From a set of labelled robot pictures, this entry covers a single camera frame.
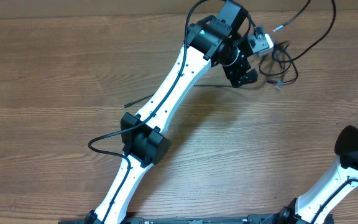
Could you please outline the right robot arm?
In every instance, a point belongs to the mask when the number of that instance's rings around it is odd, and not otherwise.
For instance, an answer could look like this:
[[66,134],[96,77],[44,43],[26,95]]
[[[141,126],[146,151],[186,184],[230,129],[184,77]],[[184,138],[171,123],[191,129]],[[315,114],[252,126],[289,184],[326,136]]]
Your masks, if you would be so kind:
[[331,210],[358,187],[358,128],[346,126],[338,136],[331,167],[306,193],[273,216],[273,223],[333,223]]

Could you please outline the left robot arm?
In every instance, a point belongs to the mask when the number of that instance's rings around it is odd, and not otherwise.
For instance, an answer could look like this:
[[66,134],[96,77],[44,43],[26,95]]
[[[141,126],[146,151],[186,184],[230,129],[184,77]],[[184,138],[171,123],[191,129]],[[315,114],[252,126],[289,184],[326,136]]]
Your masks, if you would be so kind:
[[176,64],[151,99],[135,114],[126,113],[121,129],[92,139],[88,147],[102,153],[93,144],[120,135],[124,143],[122,159],[108,194],[85,218],[86,223],[122,223],[127,208],[146,172],[158,164],[170,147],[164,136],[178,107],[194,84],[213,66],[221,64],[232,87],[256,81],[247,58],[254,52],[247,36],[238,30],[248,11],[234,1],[226,1],[217,16],[211,15],[195,24],[185,23],[183,47]]

